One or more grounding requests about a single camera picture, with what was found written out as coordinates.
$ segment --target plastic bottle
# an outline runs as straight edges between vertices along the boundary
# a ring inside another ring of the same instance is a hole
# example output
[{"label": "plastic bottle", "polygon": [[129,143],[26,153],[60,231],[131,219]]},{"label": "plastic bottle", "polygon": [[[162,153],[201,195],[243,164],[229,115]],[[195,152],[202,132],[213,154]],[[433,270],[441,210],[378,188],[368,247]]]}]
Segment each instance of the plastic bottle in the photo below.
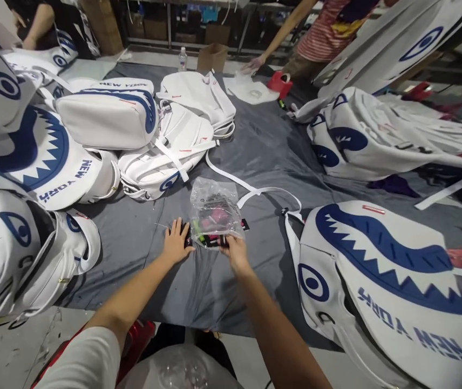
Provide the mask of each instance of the plastic bottle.
[{"label": "plastic bottle", "polygon": [[179,53],[179,71],[186,71],[188,63],[188,56],[186,55],[186,48],[182,47]]}]

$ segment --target gray table cover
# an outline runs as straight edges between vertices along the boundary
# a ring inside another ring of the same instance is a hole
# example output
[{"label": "gray table cover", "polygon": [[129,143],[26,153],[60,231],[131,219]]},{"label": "gray table cover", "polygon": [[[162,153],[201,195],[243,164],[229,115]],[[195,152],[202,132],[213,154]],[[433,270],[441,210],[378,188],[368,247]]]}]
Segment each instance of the gray table cover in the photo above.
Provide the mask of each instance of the gray table cover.
[{"label": "gray table cover", "polygon": [[[175,71],[160,66],[120,63],[107,78],[146,78],[154,83],[157,91],[162,78]],[[326,176],[311,149],[305,126],[292,123],[276,102],[253,106],[234,96],[230,98],[236,107],[233,140],[223,141],[220,147],[210,150],[212,162],[221,169],[254,187],[278,186],[289,190],[303,204],[304,217],[315,207],[353,199],[365,200],[442,232],[449,248],[462,247],[462,209],[432,205],[419,211],[413,207],[417,199],[368,189],[365,182]],[[204,160],[189,175],[191,182],[198,176],[229,182],[211,170]],[[422,195],[439,190],[428,186],[414,172],[403,177]],[[237,189],[240,197],[247,193],[238,185]],[[164,228],[156,223],[167,225],[178,216],[189,219],[190,192],[190,182],[183,184],[179,179],[155,202],[138,203],[120,192],[109,202],[77,205],[76,208],[98,226],[103,258],[91,271],[71,282],[59,305],[98,309],[117,288],[159,255]],[[250,231],[246,232],[249,260],[304,340],[310,346],[337,349],[304,321],[280,212],[286,206],[296,205],[280,193],[255,196],[245,204],[242,217],[250,226]],[[141,318],[252,336],[252,327],[228,259],[201,247],[167,275]]]}]

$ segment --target person's hand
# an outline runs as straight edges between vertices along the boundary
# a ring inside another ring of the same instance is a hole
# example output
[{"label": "person's hand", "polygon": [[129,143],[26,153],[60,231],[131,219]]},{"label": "person's hand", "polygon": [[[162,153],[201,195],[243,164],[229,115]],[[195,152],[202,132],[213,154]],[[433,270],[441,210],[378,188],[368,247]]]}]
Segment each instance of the person's hand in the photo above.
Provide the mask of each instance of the person's hand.
[{"label": "person's hand", "polygon": [[265,61],[266,61],[265,54],[262,54],[260,57],[251,59],[251,61],[247,65],[243,66],[242,69],[240,69],[240,71],[243,74],[251,74],[255,72],[256,70],[258,70],[260,66],[262,66],[265,63]]},{"label": "person's hand", "polygon": [[20,26],[22,26],[26,28],[26,23],[24,22],[23,17],[13,10],[11,10],[11,13],[13,14],[13,24],[15,25],[15,27],[19,28]]},{"label": "person's hand", "polygon": [[25,50],[36,50],[37,49],[37,41],[36,41],[36,39],[28,36],[22,42],[22,48],[25,49]]},{"label": "person's hand", "polygon": [[188,254],[195,251],[194,247],[188,246],[184,248],[184,242],[188,235],[189,223],[186,223],[182,231],[181,228],[182,219],[177,218],[173,221],[171,230],[166,229],[165,232],[165,247],[160,258],[170,262],[172,265],[181,262]]},{"label": "person's hand", "polygon": [[229,257],[231,269],[236,276],[252,272],[253,269],[247,259],[247,246],[243,239],[235,238],[232,235],[226,236],[229,247],[220,247],[220,251]]}]

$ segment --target plastic bag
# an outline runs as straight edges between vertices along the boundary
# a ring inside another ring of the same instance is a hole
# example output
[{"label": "plastic bag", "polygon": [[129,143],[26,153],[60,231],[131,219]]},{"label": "plastic bag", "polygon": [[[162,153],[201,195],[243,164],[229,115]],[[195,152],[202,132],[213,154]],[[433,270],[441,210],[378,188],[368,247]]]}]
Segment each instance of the plastic bag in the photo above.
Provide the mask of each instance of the plastic bag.
[{"label": "plastic bag", "polygon": [[193,183],[192,240],[211,250],[227,246],[225,235],[245,239],[234,183],[198,177]]}]

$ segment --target red container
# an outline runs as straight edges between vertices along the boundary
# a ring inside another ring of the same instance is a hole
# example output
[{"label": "red container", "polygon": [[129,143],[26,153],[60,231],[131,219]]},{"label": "red container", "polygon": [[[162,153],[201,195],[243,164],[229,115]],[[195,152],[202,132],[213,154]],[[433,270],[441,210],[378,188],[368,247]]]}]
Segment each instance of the red container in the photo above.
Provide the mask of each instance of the red container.
[{"label": "red container", "polygon": [[272,91],[280,93],[280,99],[284,99],[289,94],[290,88],[292,88],[292,81],[290,80],[290,74],[282,73],[280,70],[275,72],[272,78],[267,83],[267,88]]}]

